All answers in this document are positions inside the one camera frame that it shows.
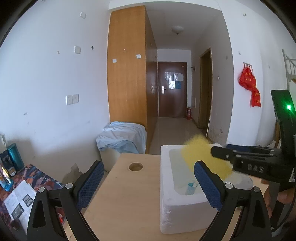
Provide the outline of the brown side door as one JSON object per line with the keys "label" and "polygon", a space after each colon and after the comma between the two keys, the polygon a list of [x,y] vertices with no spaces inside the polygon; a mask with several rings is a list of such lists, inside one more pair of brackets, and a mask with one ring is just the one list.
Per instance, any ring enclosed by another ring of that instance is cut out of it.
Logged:
{"label": "brown side door", "polygon": [[208,135],[212,107],[213,66],[211,48],[200,56],[200,103],[198,127],[205,137]]}

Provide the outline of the bottles group on side table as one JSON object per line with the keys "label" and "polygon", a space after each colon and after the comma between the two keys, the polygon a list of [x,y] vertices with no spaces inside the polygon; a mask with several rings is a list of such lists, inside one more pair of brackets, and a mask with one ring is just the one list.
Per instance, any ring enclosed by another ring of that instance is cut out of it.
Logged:
{"label": "bottles group on side table", "polygon": [[1,153],[1,187],[6,191],[11,191],[13,184],[14,182],[5,165],[4,153]]}

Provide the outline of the metal bunk bed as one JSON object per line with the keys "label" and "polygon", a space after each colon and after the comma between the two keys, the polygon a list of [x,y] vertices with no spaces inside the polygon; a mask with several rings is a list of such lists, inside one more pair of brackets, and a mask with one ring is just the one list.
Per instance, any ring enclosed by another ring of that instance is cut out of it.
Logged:
{"label": "metal bunk bed", "polygon": [[282,54],[285,64],[287,89],[291,95],[295,95],[295,57],[289,57],[284,49],[282,49]]}

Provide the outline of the teal cylinder can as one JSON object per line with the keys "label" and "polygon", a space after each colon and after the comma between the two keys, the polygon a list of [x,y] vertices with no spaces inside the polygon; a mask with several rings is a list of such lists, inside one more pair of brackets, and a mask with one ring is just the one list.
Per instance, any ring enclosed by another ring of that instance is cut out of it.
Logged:
{"label": "teal cylinder can", "polygon": [[18,172],[18,171],[22,170],[25,165],[24,165],[21,155],[18,151],[16,143],[9,145],[7,147],[7,151],[10,154],[11,161],[12,161],[16,171]]}

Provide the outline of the white printed leaflet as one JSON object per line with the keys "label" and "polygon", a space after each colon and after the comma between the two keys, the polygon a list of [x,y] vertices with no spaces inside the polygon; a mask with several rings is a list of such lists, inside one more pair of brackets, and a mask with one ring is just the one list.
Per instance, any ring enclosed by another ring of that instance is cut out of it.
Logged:
{"label": "white printed leaflet", "polygon": [[4,201],[12,220],[18,219],[25,233],[35,197],[36,191],[23,180]]}

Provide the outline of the yellow foam net sleeve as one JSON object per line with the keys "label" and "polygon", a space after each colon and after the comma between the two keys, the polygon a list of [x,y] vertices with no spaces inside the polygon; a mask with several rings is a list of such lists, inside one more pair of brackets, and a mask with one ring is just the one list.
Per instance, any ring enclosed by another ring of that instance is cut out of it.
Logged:
{"label": "yellow foam net sleeve", "polygon": [[203,161],[211,172],[226,180],[232,174],[232,168],[228,162],[211,155],[212,147],[214,146],[202,134],[195,135],[185,142],[181,155],[191,171],[194,171],[197,161]]}

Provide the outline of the patterned side table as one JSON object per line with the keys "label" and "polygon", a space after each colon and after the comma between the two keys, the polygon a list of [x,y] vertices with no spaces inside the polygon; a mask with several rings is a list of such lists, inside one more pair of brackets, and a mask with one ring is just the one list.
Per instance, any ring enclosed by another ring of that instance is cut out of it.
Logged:
{"label": "patterned side table", "polygon": [[27,231],[30,212],[37,191],[41,187],[47,190],[61,189],[64,184],[48,176],[34,165],[25,166],[13,178],[11,191],[1,189],[1,218],[8,227],[16,218]]}

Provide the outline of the red fire extinguisher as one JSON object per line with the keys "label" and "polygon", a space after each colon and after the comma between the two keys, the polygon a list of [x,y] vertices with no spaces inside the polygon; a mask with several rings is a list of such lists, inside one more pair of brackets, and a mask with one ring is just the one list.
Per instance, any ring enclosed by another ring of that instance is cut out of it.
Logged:
{"label": "red fire extinguisher", "polygon": [[192,108],[191,107],[187,107],[187,116],[186,116],[186,118],[188,120],[192,119]]}

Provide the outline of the dark brown entrance door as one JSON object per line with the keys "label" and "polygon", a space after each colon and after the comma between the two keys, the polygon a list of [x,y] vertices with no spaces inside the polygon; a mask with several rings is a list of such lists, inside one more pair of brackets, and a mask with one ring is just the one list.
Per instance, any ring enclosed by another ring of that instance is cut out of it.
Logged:
{"label": "dark brown entrance door", "polygon": [[184,118],[187,109],[187,63],[159,62],[159,116]]}

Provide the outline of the ceiling lamp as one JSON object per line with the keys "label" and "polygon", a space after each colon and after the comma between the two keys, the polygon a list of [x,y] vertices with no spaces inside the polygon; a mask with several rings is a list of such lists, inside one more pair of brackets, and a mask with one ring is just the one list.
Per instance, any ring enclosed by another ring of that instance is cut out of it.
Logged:
{"label": "ceiling lamp", "polygon": [[184,28],[181,27],[181,26],[173,26],[173,27],[171,28],[171,31],[172,31],[173,33],[175,33],[176,35],[179,35],[180,33],[184,32]]}

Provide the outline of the blue surgical face mask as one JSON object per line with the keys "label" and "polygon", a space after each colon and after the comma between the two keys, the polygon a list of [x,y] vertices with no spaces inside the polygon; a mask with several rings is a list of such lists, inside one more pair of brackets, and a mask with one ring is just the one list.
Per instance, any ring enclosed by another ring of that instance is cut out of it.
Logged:
{"label": "blue surgical face mask", "polygon": [[197,186],[198,186],[198,183],[197,183],[195,180],[190,180],[190,181],[188,182],[188,185],[187,185],[187,189],[186,189],[185,195],[194,195]]}

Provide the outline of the light blue covered bin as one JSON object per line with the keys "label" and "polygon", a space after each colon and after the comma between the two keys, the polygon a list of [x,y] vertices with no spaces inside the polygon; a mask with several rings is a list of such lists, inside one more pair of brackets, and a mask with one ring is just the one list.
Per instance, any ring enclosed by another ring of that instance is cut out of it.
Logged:
{"label": "light blue covered bin", "polygon": [[104,168],[109,172],[122,153],[145,153],[147,132],[138,123],[114,121],[105,126],[96,143]]}

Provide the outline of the red hanging bags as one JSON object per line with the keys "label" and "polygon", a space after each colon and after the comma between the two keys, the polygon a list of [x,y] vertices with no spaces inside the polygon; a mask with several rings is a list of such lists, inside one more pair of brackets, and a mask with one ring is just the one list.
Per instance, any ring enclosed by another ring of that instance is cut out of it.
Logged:
{"label": "red hanging bags", "polygon": [[261,95],[257,89],[256,78],[253,75],[250,65],[244,63],[243,70],[239,77],[239,84],[251,92],[250,105],[252,107],[261,107]]}

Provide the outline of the double wall socket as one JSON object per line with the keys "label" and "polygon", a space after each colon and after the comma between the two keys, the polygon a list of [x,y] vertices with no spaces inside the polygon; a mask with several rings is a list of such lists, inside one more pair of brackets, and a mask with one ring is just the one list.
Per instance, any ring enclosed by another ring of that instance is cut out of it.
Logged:
{"label": "double wall socket", "polygon": [[65,96],[66,105],[76,104],[79,102],[79,94]]}

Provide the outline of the wooden wardrobe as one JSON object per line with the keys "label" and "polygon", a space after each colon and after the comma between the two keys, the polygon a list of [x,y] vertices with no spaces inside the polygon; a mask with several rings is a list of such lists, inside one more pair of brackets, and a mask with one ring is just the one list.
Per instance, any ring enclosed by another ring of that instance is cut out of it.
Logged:
{"label": "wooden wardrobe", "polygon": [[138,123],[151,146],[158,116],[157,46],[145,6],[113,11],[107,48],[111,121]]}

